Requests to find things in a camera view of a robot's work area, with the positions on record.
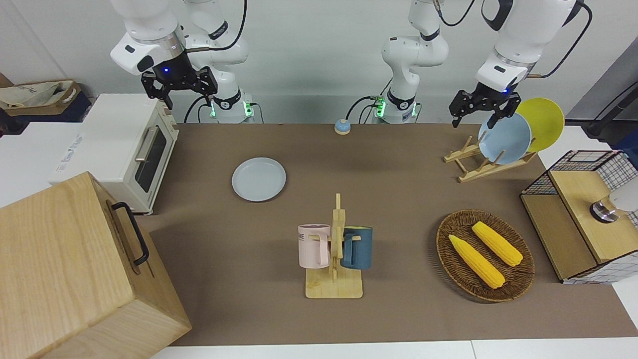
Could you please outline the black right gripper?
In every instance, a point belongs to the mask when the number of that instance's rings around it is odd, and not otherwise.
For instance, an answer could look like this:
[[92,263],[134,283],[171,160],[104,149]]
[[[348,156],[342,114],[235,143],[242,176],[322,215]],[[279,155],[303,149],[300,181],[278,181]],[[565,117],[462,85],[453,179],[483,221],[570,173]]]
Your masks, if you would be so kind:
[[195,70],[186,51],[153,67],[153,73],[142,73],[141,83],[150,99],[164,102],[170,111],[173,109],[173,101],[169,97],[171,90],[195,91],[204,96],[208,107],[212,107],[210,98],[218,90],[212,69]]

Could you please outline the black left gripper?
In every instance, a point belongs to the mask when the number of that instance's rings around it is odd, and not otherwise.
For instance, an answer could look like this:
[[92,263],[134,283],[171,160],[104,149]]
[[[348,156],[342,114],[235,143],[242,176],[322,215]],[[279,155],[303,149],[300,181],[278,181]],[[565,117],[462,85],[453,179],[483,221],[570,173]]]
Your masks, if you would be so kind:
[[493,111],[487,122],[488,129],[493,129],[499,120],[513,116],[521,102],[516,87],[517,84],[509,84],[503,91],[497,91],[478,82],[472,93],[458,91],[448,106],[454,129],[464,116],[475,111]]

